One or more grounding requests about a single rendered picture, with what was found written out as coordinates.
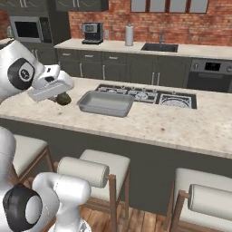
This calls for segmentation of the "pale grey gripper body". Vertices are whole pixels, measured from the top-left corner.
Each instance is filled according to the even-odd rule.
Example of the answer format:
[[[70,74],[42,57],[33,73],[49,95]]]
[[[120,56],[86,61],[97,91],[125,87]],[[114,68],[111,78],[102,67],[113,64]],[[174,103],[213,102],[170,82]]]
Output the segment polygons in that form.
[[[53,82],[47,83],[44,87],[38,89],[33,87],[28,92],[28,95],[36,102],[45,99],[51,99],[55,95],[67,92],[74,87],[74,82],[71,77],[64,71],[60,71],[58,78]]]

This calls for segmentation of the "grey rectangular tupperware container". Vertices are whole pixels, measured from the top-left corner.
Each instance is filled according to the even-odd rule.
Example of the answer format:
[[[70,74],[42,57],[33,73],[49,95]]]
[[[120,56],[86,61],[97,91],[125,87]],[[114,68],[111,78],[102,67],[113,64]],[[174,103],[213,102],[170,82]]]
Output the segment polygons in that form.
[[[109,92],[86,92],[77,105],[81,111],[115,117],[126,117],[134,102],[130,95]]]

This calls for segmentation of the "dark green round fruit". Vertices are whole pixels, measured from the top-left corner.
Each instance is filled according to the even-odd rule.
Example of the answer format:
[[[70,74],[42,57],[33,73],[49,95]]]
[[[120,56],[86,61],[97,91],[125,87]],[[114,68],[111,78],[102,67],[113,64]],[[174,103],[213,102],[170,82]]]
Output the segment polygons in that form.
[[[66,93],[61,93],[56,96],[56,102],[60,105],[67,105],[72,101],[71,97]]]

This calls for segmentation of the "grey microwave oven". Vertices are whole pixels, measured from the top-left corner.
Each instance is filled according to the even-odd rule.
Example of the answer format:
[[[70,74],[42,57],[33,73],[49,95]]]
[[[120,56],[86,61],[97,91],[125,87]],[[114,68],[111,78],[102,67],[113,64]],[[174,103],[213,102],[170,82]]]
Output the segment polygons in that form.
[[[19,42],[52,42],[49,19],[41,16],[10,16],[14,38]]]

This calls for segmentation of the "white cushioned wooden stool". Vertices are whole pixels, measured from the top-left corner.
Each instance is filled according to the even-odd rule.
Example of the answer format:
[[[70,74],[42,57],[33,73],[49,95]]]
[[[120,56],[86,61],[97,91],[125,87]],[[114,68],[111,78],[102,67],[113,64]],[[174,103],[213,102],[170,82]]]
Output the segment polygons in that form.
[[[130,163],[127,157],[97,150],[85,150],[79,159],[63,157],[54,166],[59,174],[87,180],[92,193],[83,205],[111,215],[111,232],[117,232],[117,208],[125,207],[129,217]]]
[[[176,169],[165,232],[232,232],[232,178]]]
[[[25,183],[32,170],[43,158],[46,158],[49,170],[54,172],[49,145],[46,141],[22,135],[15,135],[14,137],[16,150],[13,161],[13,177],[18,178],[21,183]]]

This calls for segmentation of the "black coffee machine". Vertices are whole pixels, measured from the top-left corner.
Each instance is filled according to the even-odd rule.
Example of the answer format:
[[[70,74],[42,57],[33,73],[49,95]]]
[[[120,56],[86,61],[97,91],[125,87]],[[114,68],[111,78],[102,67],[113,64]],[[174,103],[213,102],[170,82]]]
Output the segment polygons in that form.
[[[82,44],[101,44],[103,42],[103,23],[86,22],[82,24],[82,32],[85,38]]]

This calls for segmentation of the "dark grey base cupboards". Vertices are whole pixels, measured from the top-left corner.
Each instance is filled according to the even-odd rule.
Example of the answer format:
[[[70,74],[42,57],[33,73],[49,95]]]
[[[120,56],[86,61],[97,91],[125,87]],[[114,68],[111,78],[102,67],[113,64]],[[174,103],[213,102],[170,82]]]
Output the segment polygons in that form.
[[[185,88],[191,59],[141,53],[57,48],[61,67],[74,77]]]

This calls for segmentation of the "white paper towel roll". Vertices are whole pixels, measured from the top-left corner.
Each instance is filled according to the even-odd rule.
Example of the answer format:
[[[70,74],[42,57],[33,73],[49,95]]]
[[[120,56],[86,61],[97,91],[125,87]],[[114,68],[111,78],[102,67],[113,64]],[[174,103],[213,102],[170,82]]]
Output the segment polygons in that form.
[[[133,35],[134,35],[134,27],[129,24],[125,28],[125,45],[126,46],[133,46]]]

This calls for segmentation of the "black hob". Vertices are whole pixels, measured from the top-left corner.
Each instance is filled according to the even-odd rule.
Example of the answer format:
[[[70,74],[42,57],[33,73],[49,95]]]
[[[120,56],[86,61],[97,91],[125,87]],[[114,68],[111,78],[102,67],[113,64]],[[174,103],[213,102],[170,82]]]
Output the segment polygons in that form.
[[[146,89],[125,85],[100,84],[98,92],[118,93],[130,95],[136,102],[175,106],[180,108],[196,109],[197,96],[190,93],[167,92],[157,89]]]

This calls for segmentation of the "dark sink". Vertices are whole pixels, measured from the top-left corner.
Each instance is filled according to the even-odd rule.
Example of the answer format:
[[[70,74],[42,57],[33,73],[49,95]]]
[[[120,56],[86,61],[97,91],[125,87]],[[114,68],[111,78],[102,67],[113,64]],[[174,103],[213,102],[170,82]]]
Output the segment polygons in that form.
[[[141,50],[142,51],[153,51],[153,52],[169,52],[176,53],[179,46],[177,44],[167,43],[145,43]]]

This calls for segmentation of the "dark grey island base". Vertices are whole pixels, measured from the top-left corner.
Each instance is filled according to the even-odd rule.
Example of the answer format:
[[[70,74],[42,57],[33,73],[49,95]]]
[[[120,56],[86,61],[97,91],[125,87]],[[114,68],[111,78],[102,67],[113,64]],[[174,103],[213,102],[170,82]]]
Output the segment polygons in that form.
[[[47,141],[54,161],[64,156],[78,158],[87,149],[130,158],[130,206],[162,216],[167,214],[177,168],[232,178],[232,159],[7,119],[0,119],[0,126],[14,134]]]

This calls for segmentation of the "black oven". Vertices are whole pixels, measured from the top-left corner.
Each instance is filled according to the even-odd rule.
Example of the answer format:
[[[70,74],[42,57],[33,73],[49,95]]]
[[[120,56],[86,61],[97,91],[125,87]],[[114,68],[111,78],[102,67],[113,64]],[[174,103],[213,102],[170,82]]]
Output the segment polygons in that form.
[[[232,62],[193,59],[188,74],[187,88],[210,92],[230,92]]]

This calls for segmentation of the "dark grey wall cupboards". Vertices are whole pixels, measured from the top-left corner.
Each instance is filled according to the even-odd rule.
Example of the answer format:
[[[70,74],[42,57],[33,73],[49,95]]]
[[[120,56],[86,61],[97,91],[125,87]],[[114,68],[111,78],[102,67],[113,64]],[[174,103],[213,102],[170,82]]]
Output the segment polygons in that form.
[[[0,10],[11,12],[104,12],[109,0],[0,0]]]

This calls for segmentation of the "window with brown frame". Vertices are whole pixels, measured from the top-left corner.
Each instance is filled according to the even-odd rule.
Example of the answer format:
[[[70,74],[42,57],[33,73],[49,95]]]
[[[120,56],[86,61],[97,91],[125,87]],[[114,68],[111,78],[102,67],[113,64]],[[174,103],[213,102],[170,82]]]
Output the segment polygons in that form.
[[[131,0],[134,13],[205,14],[209,0]]]

